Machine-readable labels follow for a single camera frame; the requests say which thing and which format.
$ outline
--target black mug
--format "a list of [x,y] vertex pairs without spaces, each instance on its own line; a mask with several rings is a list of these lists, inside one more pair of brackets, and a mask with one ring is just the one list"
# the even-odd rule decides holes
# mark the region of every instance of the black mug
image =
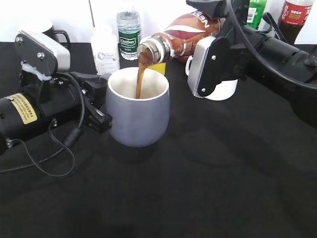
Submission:
[[28,31],[43,33],[59,43],[60,43],[60,41],[59,41],[57,35],[61,34],[66,39],[66,46],[65,47],[68,50],[70,50],[70,39],[69,39],[68,33],[64,30],[55,30],[53,23],[49,20],[25,22],[21,26],[21,30],[28,30]]

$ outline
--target bottle neck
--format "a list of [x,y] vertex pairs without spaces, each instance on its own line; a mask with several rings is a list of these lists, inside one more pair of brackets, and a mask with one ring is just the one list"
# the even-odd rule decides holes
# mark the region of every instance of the bottle neck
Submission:
[[144,64],[158,64],[170,58],[169,41],[161,36],[154,36],[141,43],[137,54],[139,62]]

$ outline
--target black tablecloth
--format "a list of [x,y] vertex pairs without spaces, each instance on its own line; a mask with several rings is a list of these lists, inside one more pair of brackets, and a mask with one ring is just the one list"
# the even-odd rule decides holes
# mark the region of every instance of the black tablecloth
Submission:
[[[72,71],[96,73],[89,44],[71,52]],[[13,44],[0,43],[1,97],[18,92],[19,62]],[[155,145],[133,149],[85,128],[70,176],[0,175],[0,237],[316,237],[316,130],[253,80],[213,102],[192,96],[181,63],[166,76],[171,117]],[[54,133],[63,138],[70,126]],[[57,148],[47,134],[27,144],[39,159]],[[44,167],[60,173],[69,160]],[[19,146],[0,157],[0,169],[27,163]]]

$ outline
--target brown bottle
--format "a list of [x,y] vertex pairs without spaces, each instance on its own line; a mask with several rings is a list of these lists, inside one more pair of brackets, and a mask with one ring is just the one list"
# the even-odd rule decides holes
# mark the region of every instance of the brown bottle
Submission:
[[201,11],[185,14],[139,45],[139,63],[151,65],[193,55],[196,44],[202,38],[217,35],[222,23],[222,20],[211,20]]

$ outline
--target yellow warning label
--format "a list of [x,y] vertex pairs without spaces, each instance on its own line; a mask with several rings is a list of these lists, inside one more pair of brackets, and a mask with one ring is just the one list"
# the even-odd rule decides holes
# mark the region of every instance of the yellow warning label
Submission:
[[15,106],[24,124],[32,123],[38,119],[32,105],[21,93],[8,96],[7,99]]

